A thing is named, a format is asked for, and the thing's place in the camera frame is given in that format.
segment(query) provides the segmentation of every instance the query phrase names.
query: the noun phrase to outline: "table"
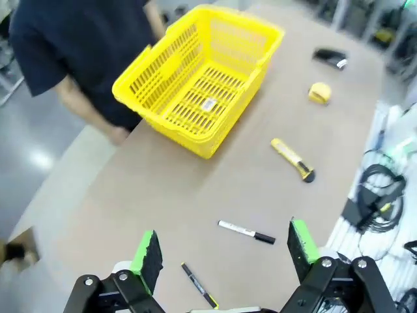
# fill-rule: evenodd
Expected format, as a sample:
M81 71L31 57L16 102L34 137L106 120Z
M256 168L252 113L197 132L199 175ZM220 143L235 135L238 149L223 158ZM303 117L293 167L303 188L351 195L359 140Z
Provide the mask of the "table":
M75 277L105 278L131 260L155 229L164 266L155 298L167 312L209 308L180 264L188 262L220 308L280 309L298 281L287 251L291 217L304 219L324 245L346 201L381 91L383 62L369 48L297 12L257 4L249 11L286 30L265 83L210 160L141 123L91 185L58 253ZM338 72L311 60L317 46L347 51ZM327 82L332 103L308 101ZM270 146L285 140L315 167L302 182ZM223 219L276 237L267 245L217 226Z

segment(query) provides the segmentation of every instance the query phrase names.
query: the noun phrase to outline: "bolt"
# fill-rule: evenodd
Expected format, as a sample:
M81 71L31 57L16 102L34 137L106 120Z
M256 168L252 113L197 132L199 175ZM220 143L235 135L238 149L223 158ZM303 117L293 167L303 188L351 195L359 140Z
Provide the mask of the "bolt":
M120 279L120 280L126 280L126 279L128 279L128 275L126 275L126 274L124 274L124 273L123 273L123 274L120 274L120 275L119 275L119 279Z
M91 286L93 284L93 280L91 278L87 278L84 282L84 284L86 284L87 286Z
M361 269L364 269L365 267L366 267L366 261L365 260L359 260L359 262L358 262L358 266L361 268Z
M329 259L324 259L324 260L321 262L321 265L323 265L324 267L330 267L330 266L332 266L332 261L331 261L331 260L329 260Z

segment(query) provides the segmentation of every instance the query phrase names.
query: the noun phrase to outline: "yellow utility knife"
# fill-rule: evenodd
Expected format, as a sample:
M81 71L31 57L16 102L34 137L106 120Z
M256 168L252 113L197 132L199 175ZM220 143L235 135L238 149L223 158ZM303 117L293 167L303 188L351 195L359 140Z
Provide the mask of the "yellow utility knife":
M291 150L282 140L275 138L271 141L271 145L300 172L303 181L306 183L314 181L314 169L306 166L298 154Z

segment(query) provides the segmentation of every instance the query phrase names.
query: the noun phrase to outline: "yellow basket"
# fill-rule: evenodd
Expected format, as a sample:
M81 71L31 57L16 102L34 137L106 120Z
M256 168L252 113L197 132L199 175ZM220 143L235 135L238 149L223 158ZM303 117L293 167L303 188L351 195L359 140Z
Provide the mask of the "yellow basket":
M239 11L198 6L146 47L113 94L158 132L210 158L262 84L283 34Z

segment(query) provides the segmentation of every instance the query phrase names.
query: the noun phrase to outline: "dark blue shirt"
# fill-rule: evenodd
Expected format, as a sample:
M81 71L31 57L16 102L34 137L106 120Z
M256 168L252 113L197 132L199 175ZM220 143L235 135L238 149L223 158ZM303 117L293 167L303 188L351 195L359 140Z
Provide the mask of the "dark blue shirt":
M34 96L67 74L95 108L117 126L133 129L140 116L117 102L111 86L155 39L145 0L21 0L10 42Z

